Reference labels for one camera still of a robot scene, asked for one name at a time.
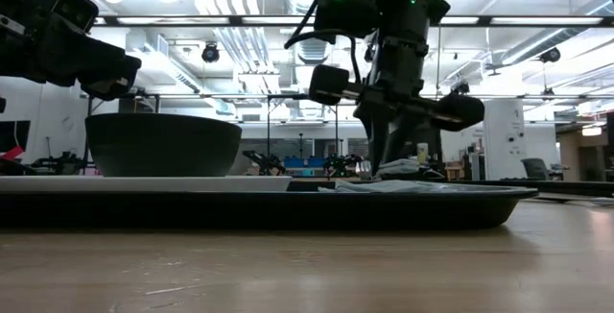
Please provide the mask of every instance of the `black bowl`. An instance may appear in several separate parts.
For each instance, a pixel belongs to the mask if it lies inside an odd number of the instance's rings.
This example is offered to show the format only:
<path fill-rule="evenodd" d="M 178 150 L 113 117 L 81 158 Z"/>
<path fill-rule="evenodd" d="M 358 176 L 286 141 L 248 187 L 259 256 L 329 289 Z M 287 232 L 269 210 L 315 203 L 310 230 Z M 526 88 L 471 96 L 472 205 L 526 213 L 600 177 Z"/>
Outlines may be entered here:
<path fill-rule="evenodd" d="M 90 116 L 85 128 L 106 177 L 223 177 L 242 132 L 220 120 L 148 113 Z"/>

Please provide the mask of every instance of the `table surface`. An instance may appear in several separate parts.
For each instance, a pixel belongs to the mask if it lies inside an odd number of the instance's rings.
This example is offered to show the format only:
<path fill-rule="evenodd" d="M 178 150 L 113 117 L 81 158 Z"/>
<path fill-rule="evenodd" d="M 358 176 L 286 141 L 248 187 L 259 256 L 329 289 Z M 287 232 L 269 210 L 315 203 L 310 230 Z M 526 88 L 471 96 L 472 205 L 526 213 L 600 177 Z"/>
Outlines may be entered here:
<path fill-rule="evenodd" d="M 3 312 L 614 312 L 614 209 L 461 232 L 0 234 Z"/>

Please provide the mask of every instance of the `desk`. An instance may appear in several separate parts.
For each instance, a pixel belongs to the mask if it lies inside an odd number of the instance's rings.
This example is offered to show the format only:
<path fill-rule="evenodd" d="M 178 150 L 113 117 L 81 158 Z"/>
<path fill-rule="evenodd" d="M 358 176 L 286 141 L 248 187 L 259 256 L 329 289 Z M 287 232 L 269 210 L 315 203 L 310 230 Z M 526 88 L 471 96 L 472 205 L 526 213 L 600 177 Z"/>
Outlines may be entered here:
<path fill-rule="evenodd" d="M 614 311 L 614 209 L 463 232 L 0 234 L 3 312 Z"/>

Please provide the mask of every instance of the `black tray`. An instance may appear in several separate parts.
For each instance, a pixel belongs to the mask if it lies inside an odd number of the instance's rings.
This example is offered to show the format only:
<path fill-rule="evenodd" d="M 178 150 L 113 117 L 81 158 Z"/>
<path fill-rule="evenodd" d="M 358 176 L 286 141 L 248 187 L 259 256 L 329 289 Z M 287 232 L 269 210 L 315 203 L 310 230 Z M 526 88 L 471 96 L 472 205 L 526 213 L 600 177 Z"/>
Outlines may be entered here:
<path fill-rule="evenodd" d="M 483 193 L 15 193 L 2 228 L 485 229 L 534 189 Z"/>

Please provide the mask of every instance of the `white tray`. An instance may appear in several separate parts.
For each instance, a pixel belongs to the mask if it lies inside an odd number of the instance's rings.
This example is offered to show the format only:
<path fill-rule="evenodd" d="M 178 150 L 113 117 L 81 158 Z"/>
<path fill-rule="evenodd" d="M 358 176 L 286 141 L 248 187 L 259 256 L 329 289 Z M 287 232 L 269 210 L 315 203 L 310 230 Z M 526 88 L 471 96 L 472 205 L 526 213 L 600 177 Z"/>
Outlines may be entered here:
<path fill-rule="evenodd" d="M 285 192 L 291 177 L 103 178 L 0 177 L 3 192 Z"/>

